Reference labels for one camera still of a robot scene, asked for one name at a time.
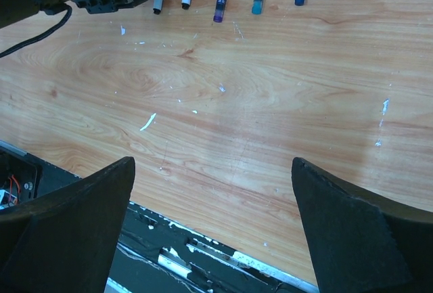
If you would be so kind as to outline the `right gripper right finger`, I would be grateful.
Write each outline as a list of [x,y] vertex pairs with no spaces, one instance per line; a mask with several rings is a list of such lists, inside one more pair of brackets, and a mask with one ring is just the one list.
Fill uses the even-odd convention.
[[431,292],[432,213],[303,158],[292,187],[320,292]]

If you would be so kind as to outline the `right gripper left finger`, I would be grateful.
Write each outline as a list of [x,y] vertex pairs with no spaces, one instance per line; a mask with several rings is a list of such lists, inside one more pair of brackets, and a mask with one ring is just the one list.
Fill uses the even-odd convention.
[[103,292],[135,180],[130,156],[1,211],[2,292]]

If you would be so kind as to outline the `white pen black end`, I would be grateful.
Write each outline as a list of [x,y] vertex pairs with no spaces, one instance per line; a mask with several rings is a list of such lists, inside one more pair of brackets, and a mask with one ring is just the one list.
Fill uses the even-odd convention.
[[159,15],[162,11],[163,0],[154,0],[153,13]]

